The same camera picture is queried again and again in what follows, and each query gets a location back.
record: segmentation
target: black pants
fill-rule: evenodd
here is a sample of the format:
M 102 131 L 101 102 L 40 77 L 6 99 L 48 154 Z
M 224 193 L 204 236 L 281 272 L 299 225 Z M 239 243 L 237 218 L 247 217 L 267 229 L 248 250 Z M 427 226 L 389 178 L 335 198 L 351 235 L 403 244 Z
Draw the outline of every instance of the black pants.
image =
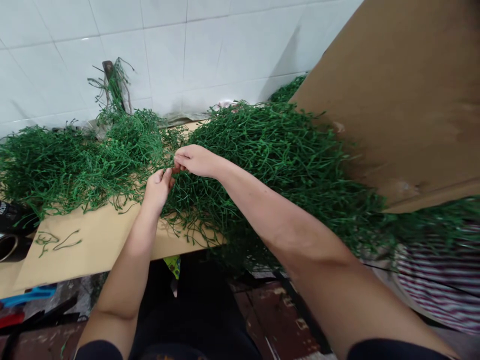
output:
M 229 285 L 205 251 L 181 256 L 177 298 L 163 260 L 150 263 L 130 359 L 150 346 L 185 344 L 208 359 L 261 359 Z

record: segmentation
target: green artificial grass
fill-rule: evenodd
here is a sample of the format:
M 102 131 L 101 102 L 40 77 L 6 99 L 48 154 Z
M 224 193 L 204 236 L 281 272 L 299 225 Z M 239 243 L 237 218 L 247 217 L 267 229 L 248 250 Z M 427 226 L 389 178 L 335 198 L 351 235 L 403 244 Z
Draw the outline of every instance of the green artificial grass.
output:
M 128 82 L 117 60 L 109 83 L 90 79 L 108 94 L 97 118 L 107 129 L 103 140 L 74 122 L 57 132 L 34 126 L 9 135 L 0 144 L 0 191 L 5 200 L 32 207 L 41 220 L 108 203 L 124 212 L 126 201 L 142 201 L 152 171 L 171 167 L 179 147 L 198 144 L 322 221 L 358 257 L 398 244 L 480 249 L 480 234 L 470 227 L 480 219 L 478 197 L 408 214 L 382 213 L 384 199 L 345 173 L 350 156 L 332 129 L 313 128 L 315 116 L 288 104 L 304 79 L 283 86 L 269 102 L 211 108 L 210 121 L 187 138 L 185 127 L 165 128 L 151 110 L 125 112 L 119 89 Z M 208 237 L 205 228 L 223 234 L 227 244 L 211 253 L 231 269 L 280 266 L 219 182 L 187 172 L 175 177 L 163 209 L 171 225 L 200 231 L 209 245 L 218 239 Z

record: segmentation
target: brown cardboard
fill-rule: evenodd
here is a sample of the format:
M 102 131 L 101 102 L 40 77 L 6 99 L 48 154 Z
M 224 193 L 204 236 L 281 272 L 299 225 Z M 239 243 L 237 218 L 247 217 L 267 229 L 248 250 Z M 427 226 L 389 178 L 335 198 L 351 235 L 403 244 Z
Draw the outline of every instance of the brown cardboard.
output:
M 85 214 L 78 208 L 68 215 L 48 217 L 40 224 L 35 238 L 46 235 L 40 232 L 48 232 L 63 240 L 80 230 L 68 239 L 68 244 L 80 239 L 82 242 L 58 251 L 52 250 L 56 244 L 47 245 L 49 251 L 41 257 L 42 246 L 33 243 L 13 289 L 24 290 L 111 270 L 139 211 L 139 204 L 134 204 L 124 214 L 119 214 L 112 205 L 106 205 Z M 159 219 L 152 260 L 201 250 L 206 246 L 199 232 L 189 233 L 196 240 L 194 245 L 187 242 L 186 231 L 181 226 L 175 229 L 181 232 L 179 236 L 165 219 Z M 211 230 L 206 229 L 205 232 L 213 236 Z
M 0 299 L 24 293 L 23 289 L 14 290 L 15 280 L 17 280 L 23 263 L 23 261 L 0 263 Z
M 480 3 L 364 0 L 292 100 L 402 213 L 480 194 Z

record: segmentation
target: dark sleeve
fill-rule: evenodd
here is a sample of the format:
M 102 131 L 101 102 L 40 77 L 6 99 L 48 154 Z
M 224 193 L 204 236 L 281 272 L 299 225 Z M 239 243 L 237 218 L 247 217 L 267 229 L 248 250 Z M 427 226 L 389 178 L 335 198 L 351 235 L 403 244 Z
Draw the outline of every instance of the dark sleeve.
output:
M 86 343 L 78 349 L 75 360 L 123 360 L 115 345 L 105 340 Z
M 371 339 L 355 344 L 348 352 L 347 360 L 450 360 L 423 346 L 390 339 Z

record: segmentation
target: person's left hand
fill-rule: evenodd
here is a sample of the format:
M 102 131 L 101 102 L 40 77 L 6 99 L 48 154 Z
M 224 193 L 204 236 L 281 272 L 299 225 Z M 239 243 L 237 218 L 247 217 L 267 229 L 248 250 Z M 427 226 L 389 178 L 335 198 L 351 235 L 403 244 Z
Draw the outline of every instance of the person's left hand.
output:
M 172 173 L 177 173 L 178 170 L 173 170 L 169 167 L 165 171 L 158 170 L 154 172 L 146 182 L 145 196 L 141 204 L 142 210 L 147 213 L 155 214 L 159 217 L 165 202 L 169 196 L 170 190 L 175 184 L 175 179 Z

